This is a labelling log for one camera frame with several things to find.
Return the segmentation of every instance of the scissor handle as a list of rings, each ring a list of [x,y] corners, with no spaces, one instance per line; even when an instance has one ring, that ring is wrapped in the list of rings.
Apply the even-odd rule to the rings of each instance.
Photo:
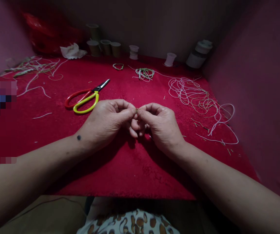
[[[80,95],[80,94],[83,94],[83,93],[86,93],[81,99],[80,101],[78,101],[77,103],[81,102],[83,99],[86,99],[90,94],[91,94],[91,89],[85,89],[85,90],[81,90],[81,91],[78,91],[76,93],[73,93],[72,95],[70,95],[66,100],[65,100],[65,103],[64,103],[64,106],[67,108],[67,109],[73,109],[74,106],[76,105],[76,103],[74,103],[73,105],[69,105],[70,101]]]
[[[83,110],[83,111],[78,111],[78,110],[77,110],[78,107],[82,106],[83,104],[85,104],[86,102],[90,101],[90,100],[91,100],[92,98],[94,98],[94,97],[95,97],[95,102],[94,102],[94,104],[92,105],[92,107],[90,107],[90,108],[87,109],[87,110]],[[89,96],[89,97],[87,97],[86,99],[84,99],[84,100],[80,101],[79,103],[77,103],[77,104],[74,106],[73,110],[74,110],[74,112],[77,113],[77,114],[86,114],[86,113],[92,111],[93,108],[95,107],[95,105],[96,105],[98,102],[99,102],[99,92],[98,92],[98,91],[94,91],[94,94],[92,94],[91,96]]]

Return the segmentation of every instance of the red and yellow scissors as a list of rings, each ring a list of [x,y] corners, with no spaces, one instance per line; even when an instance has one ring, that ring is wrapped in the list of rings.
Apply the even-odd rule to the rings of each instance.
[[[76,93],[73,93],[72,95],[70,95],[66,99],[64,106],[68,109],[73,109],[74,112],[77,113],[77,114],[86,114],[86,113],[92,111],[94,109],[95,105],[99,102],[99,91],[101,91],[101,89],[104,88],[104,86],[106,86],[107,83],[109,83],[109,81],[110,81],[110,79],[103,82],[102,84],[100,84],[99,86],[97,86],[94,89],[85,89],[85,90],[81,90],[81,91],[78,91]],[[71,101],[71,99],[73,99],[74,97],[76,97],[80,94],[83,94],[83,93],[86,93],[86,94],[83,96],[83,98],[79,102],[77,102],[73,105],[69,105],[69,102]],[[94,97],[95,97],[95,102],[89,109],[83,110],[83,111],[78,111],[77,110],[80,106],[82,106],[86,102],[90,101]]]

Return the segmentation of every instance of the table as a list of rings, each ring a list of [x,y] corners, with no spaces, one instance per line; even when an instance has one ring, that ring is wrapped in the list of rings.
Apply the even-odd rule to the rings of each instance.
[[[163,62],[163,59],[146,56],[139,56],[137,61],[128,57],[117,59],[85,56],[61,65],[56,72],[63,74],[63,79],[59,81],[52,81],[45,74],[40,74],[30,88],[43,86],[51,98],[46,97],[42,89],[38,88],[18,97],[16,102],[7,103],[8,108],[1,110],[0,115],[0,157],[17,157],[75,134],[88,114],[76,115],[73,111],[66,110],[65,99],[75,91],[94,88],[110,78],[111,81],[100,92],[100,100],[123,98],[136,107],[156,102],[171,108],[187,142],[258,180],[240,144],[224,146],[219,142],[204,141],[196,135],[198,133],[206,136],[207,131],[196,127],[191,118],[201,120],[207,128],[211,128],[215,122],[213,118],[204,119],[192,108],[182,104],[178,98],[171,97],[168,93],[168,81],[171,78],[156,73],[152,81],[143,82],[133,78],[137,75],[127,66],[151,68],[174,77],[193,78],[200,75],[199,71],[189,71],[183,64],[178,63],[178,66],[169,68],[165,67]],[[117,71],[112,67],[114,63],[123,63],[125,67],[122,71]],[[33,77],[34,75],[27,74],[18,81],[17,94],[25,90]],[[214,98],[205,78],[197,82]],[[49,112],[52,114],[33,119]],[[217,126],[215,131],[218,139],[234,140],[230,130],[222,125]],[[148,135],[135,140],[124,129],[120,130],[109,146],[79,163],[46,193],[186,200],[202,196],[190,177],[159,151]]]

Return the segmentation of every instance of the left hand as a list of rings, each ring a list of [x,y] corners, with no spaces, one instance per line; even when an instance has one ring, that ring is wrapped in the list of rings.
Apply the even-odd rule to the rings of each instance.
[[[136,108],[131,103],[123,99],[103,100],[96,104],[75,136],[80,138],[79,141],[87,150],[96,152],[107,146],[122,126],[129,130],[132,137],[137,138],[137,133],[131,127],[138,125],[134,117]]]

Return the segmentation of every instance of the tissue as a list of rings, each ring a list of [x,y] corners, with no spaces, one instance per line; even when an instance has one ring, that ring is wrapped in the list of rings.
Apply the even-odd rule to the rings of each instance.
[[[76,43],[74,43],[69,47],[60,47],[60,48],[63,57],[67,59],[79,59],[87,54],[87,51],[80,50],[79,46]]]

